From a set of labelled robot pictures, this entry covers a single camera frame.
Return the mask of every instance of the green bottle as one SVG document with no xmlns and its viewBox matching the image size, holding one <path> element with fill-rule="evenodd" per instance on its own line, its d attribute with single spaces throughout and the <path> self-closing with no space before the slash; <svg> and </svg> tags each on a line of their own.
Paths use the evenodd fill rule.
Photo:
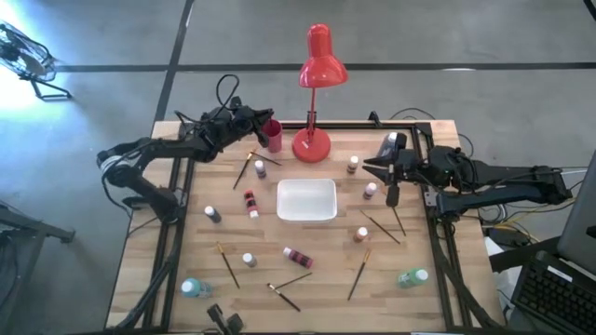
<svg viewBox="0 0 596 335">
<path fill-rule="evenodd" d="M 413 288 L 422 285 L 428 280 L 428 272 L 425 269 L 415 268 L 398 277 L 398 285 L 401 288 Z"/>
</svg>

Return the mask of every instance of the wooden table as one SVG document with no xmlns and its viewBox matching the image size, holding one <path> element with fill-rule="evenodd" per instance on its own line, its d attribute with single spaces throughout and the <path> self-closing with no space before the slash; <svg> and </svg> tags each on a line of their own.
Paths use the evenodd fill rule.
<svg viewBox="0 0 596 335">
<path fill-rule="evenodd" d="M 435 145 L 459 145 L 454 121 L 429 122 Z M 153 137 L 174 138 L 178 126 L 178 122 L 159 122 Z M 206 310 L 218 303 L 226 316 L 239 313 L 245 323 L 244 331 L 443 330 L 420 189 L 405 182 L 401 184 L 398 213 L 407 233 L 404 237 L 391 209 L 385 206 L 384 194 L 378 193 L 368 201 L 362 198 L 364 186 L 371 181 L 380 185 L 379 180 L 362 168 L 354 175 L 345 172 L 351 155 L 360 159 L 373 157 L 386 133 L 387 130 L 330 130 L 332 151 L 329 158 L 318 164 L 305 164 L 294 158 L 291 152 L 293 131 L 286 131 L 281 153 L 270 154 L 266 149 L 258 151 L 276 159 L 283 167 L 265 162 L 267 178 L 259 180 L 254 166 L 249 165 L 235 191 L 232 185 L 247 153 L 257 146 L 255 137 L 230 145 L 210 164 L 196 164 L 176 287 L 179 290 L 185 278 L 195 277 L 211 283 L 215 294 L 210 299 L 194 299 L 185 298 L 177 291 L 169 329 L 212 328 L 214 325 Z M 155 184 L 167 185 L 170 167 L 170 160 L 156 160 L 144 175 Z M 288 224 L 276 215 L 277 183 L 302 178 L 335 181 L 338 214 L 331 223 Z M 250 219 L 247 214 L 243 199 L 246 189 L 254 191 L 260 213 L 257 220 Z M 212 223 L 203 214 L 205 206 L 217 208 L 223 221 Z M 401 245 L 372 225 L 360 209 L 384 225 Z M 150 211 L 135 213 L 130 229 L 153 216 Z M 352 235 L 360 226 L 369 229 L 370 237 L 356 244 Z M 135 232 L 127 241 L 107 326 L 117 324 L 146 289 L 158 231 L 158 224 L 154 223 Z M 502 322 L 478 222 L 463 219 L 457 223 L 455 240 L 467 286 L 491 317 Z M 226 270 L 216 241 L 223 245 L 241 289 L 236 288 Z M 265 286 L 266 283 L 278 285 L 308 272 L 282 255 L 284 247 L 295 248 L 314 259 L 311 276 L 281 290 L 302 309 L 301 313 Z M 347 301 L 366 248 L 372 249 L 371 257 L 352 300 Z M 241 256 L 245 252 L 256 256 L 258 265 L 255 268 L 242 262 Z M 398 275 L 414 267 L 427 269 L 429 282 L 416 288 L 398 288 Z M 453 297 L 454 314 L 459 317 L 453 288 L 450 296 Z M 160 295 L 155 321 L 161 313 L 162 299 L 163 295 Z"/>
</svg>

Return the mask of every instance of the red cup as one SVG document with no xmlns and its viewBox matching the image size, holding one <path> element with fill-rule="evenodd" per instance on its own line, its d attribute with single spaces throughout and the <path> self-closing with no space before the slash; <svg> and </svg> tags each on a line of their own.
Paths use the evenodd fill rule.
<svg viewBox="0 0 596 335">
<path fill-rule="evenodd" d="M 269 146 L 267 150 L 269 153 L 277 153 L 281 151 L 281 124 L 278 120 L 269 119 L 269 122 L 263 125 L 263 133 L 269 137 Z"/>
</svg>

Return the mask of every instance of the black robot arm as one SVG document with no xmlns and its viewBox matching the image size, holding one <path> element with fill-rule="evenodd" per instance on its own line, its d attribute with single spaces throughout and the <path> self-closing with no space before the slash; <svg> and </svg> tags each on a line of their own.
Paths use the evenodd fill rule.
<svg viewBox="0 0 596 335">
<path fill-rule="evenodd" d="M 204 113 L 190 127 L 181 125 L 179 140 L 141 138 L 118 144 L 98 153 L 97 164 L 104 180 L 140 195 L 125 199 L 127 206 L 136 208 L 140 203 L 149 204 L 162 222 L 173 223 L 178 220 L 180 200 L 172 190 L 157 187 L 142 176 L 147 165 L 156 158 L 190 158 L 209 163 L 226 146 L 252 133 L 267 147 L 269 139 L 262 127 L 273 113 L 271 109 L 253 110 L 234 97 L 229 109 L 218 107 Z"/>
<path fill-rule="evenodd" d="M 401 181 L 431 187 L 440 219 L 457 220 L 468 209 L 522 200 L 558 205 L 572 195 L 561 170 L 553 167 L 495 167 L 466 157 L 459 148 L 435 146 L 427 158 L 405 149 L 407 138 L 399 134 L 392 153 L 364 160 L 363 168 L 388 186 L 386 204 L 399 202 Z M 445 191 L 454 187 L 457 192 Z"/>
</svg>

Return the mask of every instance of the concrete floor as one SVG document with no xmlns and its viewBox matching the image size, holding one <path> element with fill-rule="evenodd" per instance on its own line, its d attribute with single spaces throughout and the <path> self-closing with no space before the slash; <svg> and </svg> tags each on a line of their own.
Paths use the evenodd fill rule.
<svg viewBox="0 0 596 335">
<path fill-rule="evenodd" d="M 67 65 L 168 64 L 186 0 L 0 0 L 0 18 Z M 180 64 L 303 62 L 305 30 L 328 22 L 346 62 L 595 61 L 596 22 L 579 0 L 197 1 Z M 175 76 L 174 110 L 216 105 L 221 74 Z M 72 101 L 44 103 L 0 69 L 0 199 L 76 240 L 48 240 L 17 316 L 17 334 L 100 329 L 127 218 L 104 197 L 95 154 L 152 128 L 165 72 L 59 74 Z M 238 94 L 279 119 L 303 119 L 297 73 L 242 73 Z M 593 71 L 352 72 L 318 95 L 321 119 L 383 117 L 415 106 L 455 119 L 475 158 L 500 165 L 585 166 L 596 142 Z M 566 176 L 568 183 L 581 174 Z M 123 194 L 115 191 L 115 196 Z M 566 212 L 524 221 L 546 238 Z"/>
</svg>

